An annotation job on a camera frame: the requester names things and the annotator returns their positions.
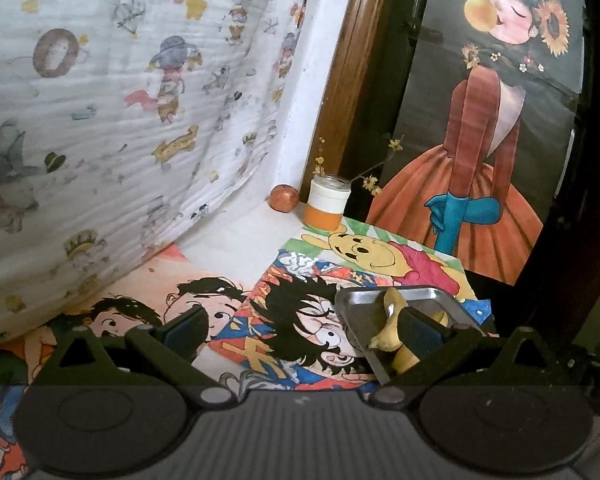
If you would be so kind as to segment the stickered banana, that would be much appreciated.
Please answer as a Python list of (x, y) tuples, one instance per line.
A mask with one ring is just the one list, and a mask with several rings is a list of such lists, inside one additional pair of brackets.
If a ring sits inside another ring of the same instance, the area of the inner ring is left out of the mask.
[[(443, 325), (444, 327), (449, 326), (449, 315), (443, 310), (434, 313), (429, 313), (428, 316), (434, 321)], [(401, 374), (406, 372), (409, 368), (413, 367), (418, 362), (419, 358), (415, 356), (409, 348), (406, 348), (404, 344), (402, 344), (402, 346), (396, 352), (396, 355), (393, 358), (391, 367), (395, 372)]]

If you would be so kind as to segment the spotted banana front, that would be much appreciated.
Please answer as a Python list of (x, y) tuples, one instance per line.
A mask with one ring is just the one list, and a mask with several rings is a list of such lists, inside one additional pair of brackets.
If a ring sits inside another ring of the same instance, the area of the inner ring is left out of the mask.
[(387, 321), (380, 332), (370, 338), (367, 348), (382, 352), (393, 352), (399, 350), (402, 346), (398, 334), (398, 321), (401, 311), (408, 306), (408, 303), (394, 287), (390, 287), (385, 291), (382, 302), (384, 303)]

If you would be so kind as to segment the two boys cartoon poster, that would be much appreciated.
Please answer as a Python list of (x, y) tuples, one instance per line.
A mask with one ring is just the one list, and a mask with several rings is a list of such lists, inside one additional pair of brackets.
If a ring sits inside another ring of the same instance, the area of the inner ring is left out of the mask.
[(84, 326), (97, 337), (123, 336), (137, 325), (161, 327), (201, 307), (208, 316), (206, 339), (211, 340), (246, 297), (242, 283), (199, 270), (172, 244), (83, 304), (0, 344), (0, 479), (21, 479), (27, 473), (12, 426), (15, 410), (69, 330)]

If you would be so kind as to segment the metal baking tray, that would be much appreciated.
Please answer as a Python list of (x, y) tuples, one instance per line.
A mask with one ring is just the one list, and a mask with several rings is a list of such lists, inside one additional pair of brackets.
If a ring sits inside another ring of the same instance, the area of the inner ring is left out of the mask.
[[(375, 336), (385, 325), (387, 315), (384, 308), (384, 297), (387, 287), (344, 288), (336, 293), (335, 310), (346, 326), (347, 335), (358, 350), (361, 350), (370, 364), (370, 368), (381, 385), (388, 384), (396, 374), (390, 362), (392, 357), (367, 348), (370, 338)], [(432, 286), (399, 286), (398, 292), (410, 307), (422, 313), (433, 314), (445, 310), (449, 315), (450, 325), (468, 325), (482, 335), (481, 328), (463, 306), (444, 290)]]

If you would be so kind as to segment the winnie the pooh drawing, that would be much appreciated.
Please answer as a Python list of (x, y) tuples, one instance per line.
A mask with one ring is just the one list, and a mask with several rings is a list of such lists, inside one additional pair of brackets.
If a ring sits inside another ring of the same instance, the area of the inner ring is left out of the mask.
[(477, 298), (457, 258), (349, 218), (332, 232), (304, 226), (286, 241), (279, 262), (302, 278), (342, 286), (432, 286), (461, 302)]

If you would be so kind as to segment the colourful anime comic poster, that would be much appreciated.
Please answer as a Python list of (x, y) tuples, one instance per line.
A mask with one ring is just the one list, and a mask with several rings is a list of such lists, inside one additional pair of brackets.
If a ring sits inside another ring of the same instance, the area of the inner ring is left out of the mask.
[(194, 367), (240, 398), (252, 389), (369, 393), (377, 380), (336, 313), (336, 292), (395, 284), (386, 276), (282, 249)]

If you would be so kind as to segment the white orange jar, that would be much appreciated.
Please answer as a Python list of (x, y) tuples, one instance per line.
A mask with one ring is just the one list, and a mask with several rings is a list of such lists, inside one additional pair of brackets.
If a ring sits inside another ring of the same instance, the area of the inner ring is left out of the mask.
[(311, 228), (334, 232), (339, 228), (344, 208), (351, 194), (349, 180), (330, 176), (314, 176), (303, 213), (303, 223)]

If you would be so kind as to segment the white cartoon-print cloth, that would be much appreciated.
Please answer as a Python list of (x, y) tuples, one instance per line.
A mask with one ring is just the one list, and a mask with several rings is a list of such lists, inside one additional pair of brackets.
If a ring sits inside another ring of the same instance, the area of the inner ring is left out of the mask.
[(0, 0), (0, 343), (175, 240), (268, 154), (306, 0)]

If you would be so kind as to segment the girl orange dress poster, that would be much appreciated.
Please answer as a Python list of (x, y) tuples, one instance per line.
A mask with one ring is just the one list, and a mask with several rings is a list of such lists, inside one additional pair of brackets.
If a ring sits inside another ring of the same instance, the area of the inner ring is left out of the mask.
[(584, 0), (426, 0), (366, 220), (514, 284), (562, 180)]

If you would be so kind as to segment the brown wooden door frame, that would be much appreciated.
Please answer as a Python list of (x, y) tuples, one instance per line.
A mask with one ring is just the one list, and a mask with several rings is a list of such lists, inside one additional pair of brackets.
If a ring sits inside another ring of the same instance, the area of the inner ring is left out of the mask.
[(324, 157), (325, 169), (330, 174), (341, 169), (385, 6), (386, 0), (348, 0), (318, 109), (300, 188), (302, 200), (309, 196), (317, 156)]

